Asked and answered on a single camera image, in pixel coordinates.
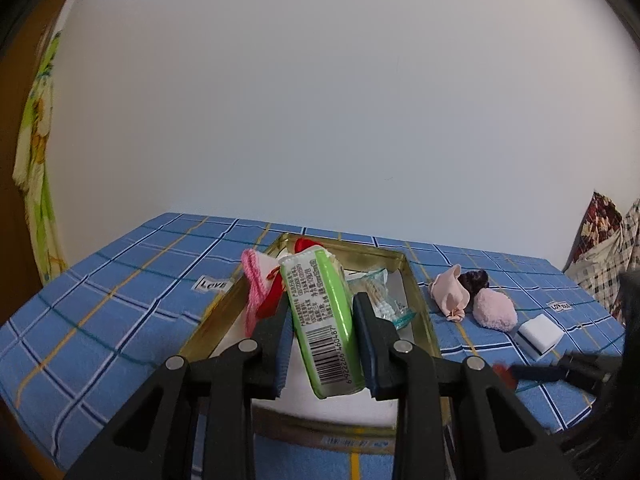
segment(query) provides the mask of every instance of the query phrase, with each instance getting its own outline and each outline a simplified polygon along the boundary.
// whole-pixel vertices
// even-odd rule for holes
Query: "silver screw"
[[[399,339],[394,343],[394,349],[396,350],[396,352],[408,354],[411,350],[414,349],[414,345],[412,345],[409,341],[405,339]]]
[[[466,360],[466,365],[472,370],[482,370],[484,368],[484,359],[481,357],[471,356]]]
[[[180,368],[182,368],[183,364],[184,358],[180,357],[179,355],[173,355],[164,362],[164,366],[169,368],[169,370],[179,370]]]
[[[253,352],[256,348],[258,348],[258,343],[253,339],[243,339],[238,343],[238,348],[241,352]]]

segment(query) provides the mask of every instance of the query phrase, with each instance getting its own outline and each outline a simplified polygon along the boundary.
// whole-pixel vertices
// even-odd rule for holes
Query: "blue plaid tablecloth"
[[[265,250],[283,232],[404,252],[428,301],[447,358],[462,360],[477,353],[491,364],[529,362],[509,335],[480,328],[472,316],[461,324],[444,319],[426,285],[456,263],[465,270],[486,269],[490,286],[513,300],[519,321],[545,312],[564,329],[556,354],[547,361],[567,350],[622,350],[622,327],[546,260],[286,224],[167,213],[74,265],[0,327],[0,394],[24,431],[60,469],[68,469],[148,375],[178,352],[219,299],[220,291],[194,290],[199,278],[237,279],[242,251]],[[548,306],[551,301],[566,301],[571,309],[554,312]],[[519,396],[552,430],[575,424],[588,413],[591,403],[562,383],[521,383]],[[270,449],[280,444],[263,442],[260,446]],[[291,460],[292,450],[297,449],[296,453],[314,457],[316,451],[332,453],[323,455],[327,460],[339,455],[340,467],[353,466],[348,454],[297,446],[287,449]],[[258,477],[271,478],[270,469],[259,463],[260,453],[257,449],[257,470],[263,471]],[[265,457],[272,455],[265,452]],[[360,458],[363,463],[390,460]],[[386,466],[371,469],[386,471]],[[387,478],[371,475],[366,478]]]

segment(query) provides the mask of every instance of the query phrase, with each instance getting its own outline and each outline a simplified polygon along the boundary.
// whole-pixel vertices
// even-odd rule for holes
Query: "barcode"
[[[311,357],[314,360],[320,384],[347,381],[349,371],[345,357],[340,351],[341,344],[337,330],[330,325],[323,326],[306,332],[306,338],[309,341]]]

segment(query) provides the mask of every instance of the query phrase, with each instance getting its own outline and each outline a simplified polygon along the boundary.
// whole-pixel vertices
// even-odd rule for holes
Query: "white wall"
[[[77,0],[63,247],[177,210],[562,266],[594,187],[640,195],[638,61],[604,0]]]

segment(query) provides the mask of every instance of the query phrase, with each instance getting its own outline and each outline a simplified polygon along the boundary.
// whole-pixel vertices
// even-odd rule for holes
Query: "pink cloth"
[[[429,286],[431,297],[440,307],[448,321],[459,323],[465,319],[465,307],[469,303],[469,291],[458,281],[461,267],[455,264],[446,272],[438,274]]]
[[[505,294],[482,288],[474,299],[474,317],[480,326],[501,332],[513,330],[518,323],[518,314]]]
[[[254,249],[245,249],[240,256],[244,275],[249,280],[249,300],[246,304],[246,317],[244,318],[244,332],[251,337],[257,323],[256,313],[258,307],[264,302],[276,273],[274,269],[280,266],[275,258]]]

